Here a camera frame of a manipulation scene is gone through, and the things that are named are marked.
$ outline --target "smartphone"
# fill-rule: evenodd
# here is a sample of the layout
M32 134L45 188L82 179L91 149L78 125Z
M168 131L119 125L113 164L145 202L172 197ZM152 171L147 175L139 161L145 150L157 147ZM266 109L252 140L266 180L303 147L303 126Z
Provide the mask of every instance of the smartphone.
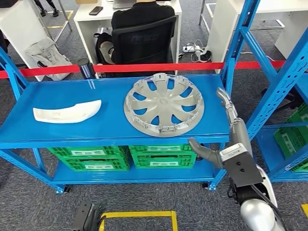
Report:
M93 10L91 10L90 13L88 13L89 15L97 15L98 13L100 13L102 9L103 9L103 6L96 6L94 7Z

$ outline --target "green basket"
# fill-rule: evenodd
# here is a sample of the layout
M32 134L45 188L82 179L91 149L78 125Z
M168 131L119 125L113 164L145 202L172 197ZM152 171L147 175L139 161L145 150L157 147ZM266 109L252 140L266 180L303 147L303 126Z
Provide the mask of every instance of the green basket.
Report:
M58 158L62 159L79 159L80 157L92 158L94 156L119 158L125 153L127 146L68 147L48 149Z
M192 168L196 154L189 153L149 153L131 154L136 168Z
M191 153L192 147L189 144L175 144L175 145L135 145L129 146L133 153L174 153L174 152L188 152Z
M286 123L307 121L308 106L303 103L288 118ZM287 159L308 143L308 126L279 128L274 133L274 137ZM291 171L308 171L308 161L303 161L293 167Z
M68 167L75 171L128 171L130 168L129 150L119 154L118 158L108 156L80 156L79 159L59 157Z

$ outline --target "yellow floor marking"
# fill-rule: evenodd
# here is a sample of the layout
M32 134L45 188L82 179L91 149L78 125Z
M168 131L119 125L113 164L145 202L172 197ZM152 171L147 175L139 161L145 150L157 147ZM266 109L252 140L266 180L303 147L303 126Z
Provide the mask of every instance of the yellow floor marking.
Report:
M72 12L74 12L74 11L66 11L66 12L69 12L69 14L67 16L67 19L69 20L69 18L72 17ZM48 28L48 29L57 29L57 28L63 28L63 26L64 26L64 24L62 25L62 26L48 26Z
M103 213L101 217L106 218L144 218L144 217L171 217L172 231L177 231L177 214L175 211L144 211L144 212L113 212ZM105 221L103 220L99 231L104 231Z
M303 210L306 214L306 216L307 216L307 218L308 218L308 204L301 205L301 207L303 208Z

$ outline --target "blue shelving unit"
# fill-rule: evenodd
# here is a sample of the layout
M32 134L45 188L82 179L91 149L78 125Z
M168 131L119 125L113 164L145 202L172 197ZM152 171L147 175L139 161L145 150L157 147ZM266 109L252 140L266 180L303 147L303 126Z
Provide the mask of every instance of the blue shelving unit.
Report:
M229 124L215 91L217 87L224 87L231 93L235 64L245 41L254 52L270 82L269 89L247 123L250 138L252 139L292 87L295 86L305 99L308 95L307 82L303 79L305 76L302 77L308 67L308 29L277 73L249 31L259 2L260 0L245 1L221 74L186 76L202 94L205 113L194 129L174 138L147 136L135 130L126 120L123 113L124 98L138 78L97 79L94 80L95 89L91 89L87 80L28 83L7 54L0 49L0 65L8 72L17 99L15 106L0 128L0 156L54 188L57 193L64 192L66 184L187 181L208 181L209 189L215 190L226 171L215 169L213 164L205 160L196 162L192 169L156 170L136 169L132 166L128 172L75 172L59 162L55 174L51 177L46 173L39 148L186 143L189 137L195 137L202 143L220 143L220 147L224 147L229 140ZM98 99L101 99L103 104L97 114L78 124L37 122L32 111L32 107L56 109ZM284 160L283 156L276 152L276 159L271 154L272 151L277 151L274 150L275 145L271 143L273 147L269 152L266 148L266 143L273 141L270 139L272 136L273 131L270 129L266 132L261 130L257 136L271 178L277 181L282 177L294 178L295 175L288 170L291 165L303 158L304 154L300 150L290 160ZM10 150L14 148L32 148L37 167ZM275 159L279 162L273 165L272 161ZM286 163L290 166L284 174L281 174L282 169L287 169L283 166ZM304 174L298 174L297 177L305 179Z
M188 75L202 94L205 113L198 126L178 137L156 138L137 131L129 124L123 112L126 94L139 78L112 78L59 82L27 82L7 54L0 50L17 99L14 107L0 128L0 156L63 193L67 184L93 183L153 183L153 182L209 182L215 190L226 173L213 164L197 161L192 169L136 169L132 163L128 172L72 171L59 161L53 177L46 174L39 148L112 146L112 145L164 145L187 143L195 137L202 143L224 144L229 140L229 123L225 109L216 96L217 87L223 88L220 75ZM17 79L23 83L22 87ZM95 116L76 124L49 124L35 120L32 108L56 109L80 102L102 100ZM14 148L32 148L38 167L11 151Z
M269 80L270 86L267 91L252 113L246 126L251 140L256 136L265 163L269 169L269 176L271 181L308 180L308 173L291 171L291 168L308 158L308 145L288 159L285 159L273 137L273 133L279 125L263 127L292 87L295 87L306 102L308 102L308 75L304 74L308 69L308 28L303 32L285 63L279 72L276 72L249 31L259 2L260 0L245 2L230 45L230 52L227 55L226 63L232 59L237 61L244 42L246 42ZM225 74L227 74L226 69L223 72L223 77ZM300 125L306 126L308 123L300 123Z

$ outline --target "robotic hand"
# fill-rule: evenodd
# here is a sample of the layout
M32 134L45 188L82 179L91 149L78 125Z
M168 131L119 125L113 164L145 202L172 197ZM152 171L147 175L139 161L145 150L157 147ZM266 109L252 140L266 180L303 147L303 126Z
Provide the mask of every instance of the robotic hand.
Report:
M222 151L201 146L194 138L188 142L199 156L224 168L229 175L230 188L236 203L241 206L241 216L248 231L285 231L277 209L277 202L269 177L252 157L251 145L245 122L238 114L229 96L218 88L217 95L226 108L230 125L230 142Z

